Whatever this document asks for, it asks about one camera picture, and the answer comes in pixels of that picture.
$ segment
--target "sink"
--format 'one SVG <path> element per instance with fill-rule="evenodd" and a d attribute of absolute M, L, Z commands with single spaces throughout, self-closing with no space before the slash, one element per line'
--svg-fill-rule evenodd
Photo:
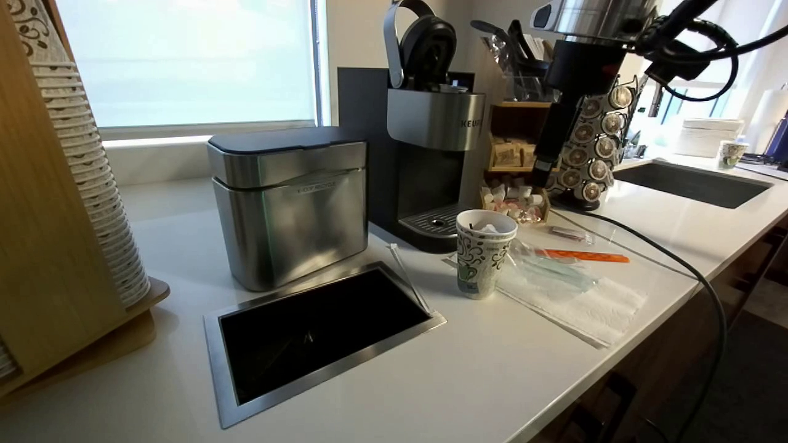
<path fill-rule="evenodd" d="M 730 210 L 741 206 L 771 188 L 771 183 L 686 168 L 666 161 L 615 170 L 613 177 Z"/>
<path fill-rule="evenodd" d="M 273 408 L 442 322 L 384 263 L 208 314 L 220 423 Z"/>

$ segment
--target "metal tin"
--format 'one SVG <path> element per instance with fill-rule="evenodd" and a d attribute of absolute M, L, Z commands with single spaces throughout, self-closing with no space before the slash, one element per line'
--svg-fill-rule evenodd
<path fill-rule="evenodd" d="M 273 291 L 367 249 L 367 146 L 337 135 L 213 137 L 231 275 Z"/>

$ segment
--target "cabinet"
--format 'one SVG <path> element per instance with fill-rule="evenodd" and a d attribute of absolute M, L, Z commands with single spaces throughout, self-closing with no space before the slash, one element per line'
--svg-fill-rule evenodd
<path fill-rule="evenodd" d="M 490 105 L 487 175 L 527 175 L 548 123 L 548 102 L 499 102 Z"/>

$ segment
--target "black cord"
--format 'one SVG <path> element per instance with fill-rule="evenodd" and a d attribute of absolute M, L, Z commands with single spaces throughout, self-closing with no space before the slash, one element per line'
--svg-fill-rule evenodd
<path fill-rule="evenodd" d="M 762 47 L 767 47 L 767 44 L 774 44 L 774 43 L 784 40 L 785 35 L 788 35 L 788 24 L 780 27 L 780 29 L 777 29 L 777 33 L 771 33 L 771 35 L 767 35 L 767 38 L 762 38 L 762 40 L 755 40 L 755 43 L 748 43 L 748 44 L 741 44 L 741 47 L 734 47 L 734 50 L 728 50 L 728 52 L 712 50 L 712 52 L 702 52 L 702 55 L 705 55 L 707 59 L 725 59 L 725 56 L 731 56 L 731 55 L 741 56 L 741 55 L 746 55 L 746 52 L 755 52 L 755 50 L 762 50 Z"/>
<path fill-rule="evenodd" d="M 693 22 L 688 29 L 700 33 L 707 40 L 712 40 L 718 44 L 718 50 L 712 55 L 719 55 L 719 50 L 725 50 L 721 55 L 728 55 L 728 50 L 737 50 L 739 47 L 737 40 L 728 29 L 715 24 L 715 22 L 707 22 L 707 20 Z M 725 95 L 734 87 L 734 82 L 739 77 L 739 55 L 731 52 L 731 55 L 728 55 L 728 59 L 731 61 L 730 78 L 725 82 L 725 87 L 718 93 L 712 93 L 712 95 L 688 95 L 688 93 L 680 93 L 680 91 L 670 88 L 667 83 L 666 83 L 666 91 L 678 95 L 678 98 L 682 98 L 682 102 L 718 102 L 719 95 Z"/>
<path fill-rule="evenodd" d="M 712 300 L 715 300 L 718 321 L 719 321 L 719 322 L 718 322 L 718 334 L 719 334 L 719 340 L 718 340 L 712 370 L 710 370 L 710 375 L 707 375 L 707 378 L 705 378 L 705 385 L 702 385 L 702 388 L 700 388 L 700 394 L 698 394 L 691 414 L 686 417 L 686 422 L 682 422 L 682 426 L 680 426 L 680 430 L 678 430 L 678 435 L 675 435 L 675 441 L 680 443 L 680 441 L 686 441 L 686 435 L 688 435 L 696 417 L 700 414 L 700 408 L 702 408 L 702 404 L 705 404 L 705 398 L 707 398 L 707 394 L 710 394 L 710 388 L 712 388 L 712 381 L 715 381 L 715 376 L 718 376 L 718 371 L 719 371 L 725 350 L 728 350 L 728 344 L 730 344 L 730 324 L 728 324 L 728 314 L 725 314 L 721 300 L 719 300 L 718 291 L 712 289 L 712 282 L 710 282 L 693 263 L 688 263 L 688 262 L 680 258 L 678 253 L 667 252 L 666 246 L 655 243 L 655 241 L 649 239 L 646 233 L 627 227 L 627 223 L 622 223 L 618 220 L 612 220 L 612 216 L 588 215 L 588 211 L 577 211 L 577 215 L 585 215 L 585 216 L 595 216 L 595 220 L 603 220 L 603 221 L 609 221 L 609 223 L 615 223 L 615 227 L 622 227 L 623 232 L 638 237 L 638 239 L 646 241 L 646 243 L 650 243 L 654 249 L 662 252 L 666 255 L 670 255 L 673 262 L 678 262 L 680 266 L 686 266 L 686 268 L 707 289 L 707 292 L 710 292 Z"/>

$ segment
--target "window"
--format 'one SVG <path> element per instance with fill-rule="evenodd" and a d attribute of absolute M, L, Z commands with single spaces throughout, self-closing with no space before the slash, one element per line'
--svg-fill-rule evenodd
<path fill-rule="evenodd" d="M 57 4 L 105 131 L 321 120 L 316 0 Z"/>

